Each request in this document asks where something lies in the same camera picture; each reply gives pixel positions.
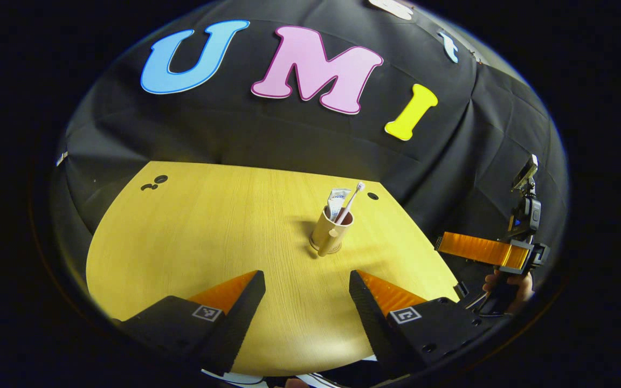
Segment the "yellow letter i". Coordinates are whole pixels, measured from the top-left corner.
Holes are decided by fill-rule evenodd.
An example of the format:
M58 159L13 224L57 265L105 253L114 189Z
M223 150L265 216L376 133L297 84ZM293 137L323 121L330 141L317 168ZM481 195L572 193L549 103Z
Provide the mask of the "yellow letter i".
M431 106L438 105L438 98L425 86L415 84L412 89L413 97L399 114L397 120L385 124L385 132L399 140L411 139L413 128L421 120L426 110Z

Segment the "black background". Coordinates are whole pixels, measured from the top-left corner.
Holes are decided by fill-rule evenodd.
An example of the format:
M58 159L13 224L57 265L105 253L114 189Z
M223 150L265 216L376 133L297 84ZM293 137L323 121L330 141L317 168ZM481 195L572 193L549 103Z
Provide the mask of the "black background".
M447 386L621 386L621 3L425 3L490 44L547 103L567 149L562 295ZM188 386L81 319L40 259L27 185L94 80L194 2L0 3L0 386Z

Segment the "blue letter u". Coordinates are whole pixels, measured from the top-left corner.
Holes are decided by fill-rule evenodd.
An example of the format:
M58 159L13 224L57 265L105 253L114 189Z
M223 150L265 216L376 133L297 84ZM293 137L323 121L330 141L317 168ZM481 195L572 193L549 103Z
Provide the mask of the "blue letter u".
M205 43L198 63L183 73L169 71L169 63L179 44L183 39L190 37L194 31L176 32L158 40L153 44L153 52L143 68L141 86L150 93L165 95L187 91L204 83L217 72L234 34L248 27L249 24L251 23L248 20L227 20L227 22L219 22L207 27L205 32L209 33L210 37Z

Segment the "toothpaste tube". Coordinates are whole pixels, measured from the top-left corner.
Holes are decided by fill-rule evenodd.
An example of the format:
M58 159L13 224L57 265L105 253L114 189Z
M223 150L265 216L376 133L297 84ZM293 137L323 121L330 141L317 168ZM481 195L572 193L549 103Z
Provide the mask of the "toothpaste tube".
M330 210L328 218L334 223L337 216L340 214L340 210L344 205L344 200L351 192L351 189L332 189L330 197L327 199L327 209Z

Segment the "human hand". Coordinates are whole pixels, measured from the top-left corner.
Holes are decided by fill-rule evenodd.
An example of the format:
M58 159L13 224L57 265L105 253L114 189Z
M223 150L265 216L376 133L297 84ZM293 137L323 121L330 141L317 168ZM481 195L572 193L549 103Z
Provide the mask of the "human hand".
M310 386L298 378L289 378L286 380L284 388L310 388Z
M493 290L495 285L498 284L498 278L500 277L500 271L497 269L493 275L488 275L485 277L486 284L483 285L483 290L487 292L486 297L490 295L490 292ZM516 298L514 298L513 302L507 308L506 313L514 314L518 312L522 306L533 296L533 279L530 277L530 272L527 273L526 276L522 275L511 275L507 278L508 285L518 285L519 290L517 291Z

